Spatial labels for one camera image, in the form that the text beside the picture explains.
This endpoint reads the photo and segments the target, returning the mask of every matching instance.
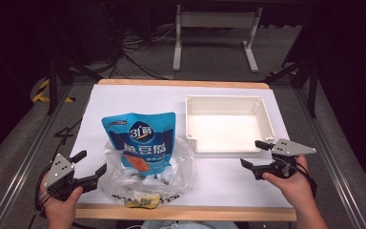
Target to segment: plastic bag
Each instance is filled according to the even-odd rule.
[[[124,167],[122,154],[108,142],[103,153],[107,172],[99,179],[99,186],[126,207],[152,209],[179,198],[193,188],[196,170],[193,148],[178,137],[174,143],[172,166],[144,177],[134,168]]]

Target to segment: white plastic tray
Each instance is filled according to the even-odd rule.
[[[186,96],[186,138],[199,154],[258,153],[255,140],[273,141],[261,96]]]

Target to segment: gray carpet floor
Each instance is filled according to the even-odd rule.
[[[280,70],[281,62],[299,30],[300,28],[290,27],[257,30],[253,51],[259,73],[251,73],[245,53],[241,48],[241,42],[246,40],[249,33],[243,30],[184,31],[179,72],[172,70],[174,41],[171,34],[168,39],[158,42],[145,51],[128,52],[128,56],[136,63],[146,66],[160,75],[176,80],[257,81],[264,79],[268,72]],[[102,75],[110,78],[150,78],[125,58],[120,58],[116,68],[110,69]],[[325,155],[308,156],[311,174],[318,184],[316,202],[322,215],[330,228],[366,228],[365,173],[359,166],[320,86],[318,86],[316,98],[317,118],[311,119],[304,112],[303,103],[305,94],[308,92],[308,85],[303,90],[293,90],[287,84],[291,79],[291,76],[286,76],[271,85],[291,140],[315,146],[319,152],[329,149],[335,165],[344,176],[342,181],[350,191],[350,198],[345,198],[339,193],[341,189],[336,184],[336,175],[331,172],[333,164],[327,164]],[[35,95],[41,81],[36,82],[36,87],[30,92],[30,97]],[[58,115],[48,129],[47,137],[42,140],[42,147],[38,149],[37,156],[30,164],[29,173],[21,177],[16,175],[24,158],[28,156],[36,136],[41,134],[41,127],[47,122],[48,103],[36,102],[1,145],[0,209],[5,209],[6,213],[2,215],[0,212],[0,228],[28,227],[33,215],[35,182],[42,168],[51,160],[60,140],[54,135],[65,127],[70,127],[83,115],[93,83],[83,76],[76,78],[68,94],[69,97],[75,98],[75,102],[64,103],[60,107]],[[66,90],[66,87],[59,85],[59,89]],[[316,133],[316,125],[322,133],[321,136]],[[78,127],[72,131],[72,134],[77,135],[77,131]],[[75,137],[69,138],[66,144],[61,146],[59,153],[68,155],[74,141]],[[16,189],[18,192],[12,195],[12,201],[2,201],[4,197],[10,196],[7,190],[18,180],[23,181]],[[117,224],[116,220],[99,219],[78,219],[77,222],[96,228],[115,228]],[[47,223],[41,218],[37,218],[32,226],[32,228],[44,227],[47,227]],[[287,222],[250,222],[249,227],[288,228],[289,225]]]

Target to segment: logo on bag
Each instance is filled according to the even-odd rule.
[[[139,142],[148,142],[153,139],[153,128],[147,123],[137,121],[130,128],[130,137]]]

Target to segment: table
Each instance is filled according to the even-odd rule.
[[[164,97],[165,92],[170,92],[164,101],[168,106],[153,108],[149,100],[127,103],[127,95],[134,93],[140,98],[145,94],[153,100]],[[174,99],[180,101],[183,94],[230,94],[230,95],[255,95],[261,94],[266,101],[266,107],[271,116],[272,126],[277,138],[288,138],[284,123],[275,102],[273,91],[263,83],[237,83],[237,82],[204,82],[204,81],[160,81],[160,80],[101,80],[95,85],[91,100],[84,114],[84,120],[72,149],[71,155],[81,149],[88,151],[88,157],[78,162],[75,177],[89,176],[101,163],[101,153],[104,144],[108,141],[106,133],[101,127],[100,116],[117,115],[114,112],[126,111],[144,113],[149,112],[176,112],[176,136],[184,135],[184,100],[173,103]],[[252,154],[244,156],[255,163],[271,161],[271,154]],[[244,221],[295,221],[295,210],[285,200],[278,189],[264,180],[255,180],[253,174],[241,168],[238,158],[197,158],[197,183],[194,188],[167,205],[158,206],[156,209],[131,209],[115,204],[115,200],[106,196],[100,189],[86,193],[77,204],[77,218],[94,219],[173,219],[173,220],[244,220]],[[207,180],[207,171],[214,170],[218,180]]]

